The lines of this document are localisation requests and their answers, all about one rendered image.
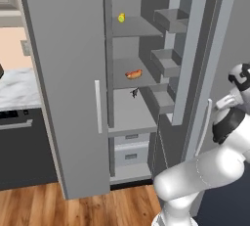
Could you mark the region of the hot dog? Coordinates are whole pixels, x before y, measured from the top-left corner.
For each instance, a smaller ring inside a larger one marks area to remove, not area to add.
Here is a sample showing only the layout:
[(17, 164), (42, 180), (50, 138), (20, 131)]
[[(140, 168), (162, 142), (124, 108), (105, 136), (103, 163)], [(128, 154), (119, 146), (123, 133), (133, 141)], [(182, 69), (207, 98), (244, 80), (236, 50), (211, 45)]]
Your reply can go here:
[(143, 71), (141, 69), (137, 69), (134, 71), (127, 71), (125, 73), (125, 76), (130, 80), (140, 78), (142, 75)]

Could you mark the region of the grey door bin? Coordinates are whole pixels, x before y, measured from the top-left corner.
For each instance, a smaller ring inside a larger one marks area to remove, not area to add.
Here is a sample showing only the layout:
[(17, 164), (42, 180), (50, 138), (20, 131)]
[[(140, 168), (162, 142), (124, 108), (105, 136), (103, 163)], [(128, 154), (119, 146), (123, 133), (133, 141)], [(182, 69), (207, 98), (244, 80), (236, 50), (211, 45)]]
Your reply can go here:
[(152, 98), (158, 106), (160, 113), (172, 113), (174, 111), (175, 103), (167, 89), (167, 83), (149, 87), (149, 90), (152, 93)]
[(150, 58), (164, 77), (180, 74), (182, 58), (174, 49), (152, 50)]
[(186, 33), (189, 14), (180, 9), (155, 10), (153, 19), (169, 33)]

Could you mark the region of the closed grey fridge door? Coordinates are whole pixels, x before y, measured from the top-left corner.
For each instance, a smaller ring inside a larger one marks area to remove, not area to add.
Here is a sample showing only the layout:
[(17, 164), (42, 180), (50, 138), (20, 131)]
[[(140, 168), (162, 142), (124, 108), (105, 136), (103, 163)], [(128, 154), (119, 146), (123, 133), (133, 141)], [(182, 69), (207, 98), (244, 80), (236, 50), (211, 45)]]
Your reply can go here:
[[(104, 0), (20, 0), (65, 199), (108, 193)], [(103, 133), (98, 132), (100, 81)]]

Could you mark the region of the open grey fridge door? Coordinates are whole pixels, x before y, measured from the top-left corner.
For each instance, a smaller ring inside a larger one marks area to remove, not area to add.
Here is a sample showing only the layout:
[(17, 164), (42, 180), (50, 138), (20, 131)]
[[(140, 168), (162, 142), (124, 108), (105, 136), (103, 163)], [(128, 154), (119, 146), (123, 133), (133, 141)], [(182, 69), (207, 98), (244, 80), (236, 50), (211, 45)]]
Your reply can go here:
[(168, 81), (174, 111), (154, 109), (157, 132), (147, 161), (152, 176), (194, 158), (233, 1), (169, 0), (169, 9), (180, 9), (189, 19), (186, 33), (165, 32), (163, 49), (174, 49), (182, 63), (180, 74)]

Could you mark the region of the grey fridge body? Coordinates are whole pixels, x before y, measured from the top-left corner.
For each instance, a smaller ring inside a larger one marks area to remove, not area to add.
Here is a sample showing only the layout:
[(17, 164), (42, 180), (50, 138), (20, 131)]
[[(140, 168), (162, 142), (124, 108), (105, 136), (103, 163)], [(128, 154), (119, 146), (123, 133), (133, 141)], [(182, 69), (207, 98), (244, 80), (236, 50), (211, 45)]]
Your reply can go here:
[[(104, 0), (107, 124), (110, 184), (121, 185), (151, 177), (145, 163), (115, 166), (114, 138), (149, 133), (149, 144), (157, 131), (153, 117), (158, 109), (150, 86), (167, 83), (155, 63), (152, 50), (164, 48), (165, 29), (154, 19), (154, 11), (169, 8), (169, 0)], [(125, 22), (118, 15), (125, 13)], [(127, 71), (141, 69), (143, 75), (128, 79)], [(136, 98), (130, 93), (139, 87)]]

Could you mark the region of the small grey fridge drawer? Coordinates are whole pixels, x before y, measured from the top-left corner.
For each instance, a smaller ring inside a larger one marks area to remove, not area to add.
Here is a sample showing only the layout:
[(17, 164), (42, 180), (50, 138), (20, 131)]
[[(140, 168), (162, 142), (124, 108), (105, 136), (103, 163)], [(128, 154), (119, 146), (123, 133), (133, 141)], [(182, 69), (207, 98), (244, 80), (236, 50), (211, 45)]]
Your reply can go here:
[(114, 138), (115, 145), (132, 144), (145, 142), (149, 140), (149, 133), (131, 134), (126, 136), (119, 136)]

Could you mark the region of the large grey fridge drawer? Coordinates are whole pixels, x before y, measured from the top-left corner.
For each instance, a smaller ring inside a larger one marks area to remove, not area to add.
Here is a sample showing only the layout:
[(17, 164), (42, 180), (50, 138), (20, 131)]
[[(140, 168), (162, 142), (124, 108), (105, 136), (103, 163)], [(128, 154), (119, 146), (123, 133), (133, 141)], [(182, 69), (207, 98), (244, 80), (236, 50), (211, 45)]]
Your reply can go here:
[(145, 163), (149, 141), (117, 145), (114, 148), (115, 166)]

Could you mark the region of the dark grey dishwasher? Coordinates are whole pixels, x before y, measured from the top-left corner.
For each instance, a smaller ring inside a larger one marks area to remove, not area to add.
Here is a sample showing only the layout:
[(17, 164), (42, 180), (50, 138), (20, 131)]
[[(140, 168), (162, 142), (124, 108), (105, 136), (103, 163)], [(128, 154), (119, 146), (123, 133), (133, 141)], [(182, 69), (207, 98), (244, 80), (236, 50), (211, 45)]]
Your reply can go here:
[(32, 126), (0, 131), (0, 191), (58, 181), (40, 108), (0, 112), (0, 125)]

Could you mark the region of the grey wall socket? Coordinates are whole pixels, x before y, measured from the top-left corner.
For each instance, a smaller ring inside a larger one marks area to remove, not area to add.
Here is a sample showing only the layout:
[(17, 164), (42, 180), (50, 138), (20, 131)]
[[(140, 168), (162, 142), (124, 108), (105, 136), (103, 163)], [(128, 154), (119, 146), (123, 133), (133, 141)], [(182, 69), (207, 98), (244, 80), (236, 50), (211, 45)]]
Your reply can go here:
[(21, 40), (21, 47), (24, 56), (30, 56), (30, 49), (27, 43), (27, 40)]

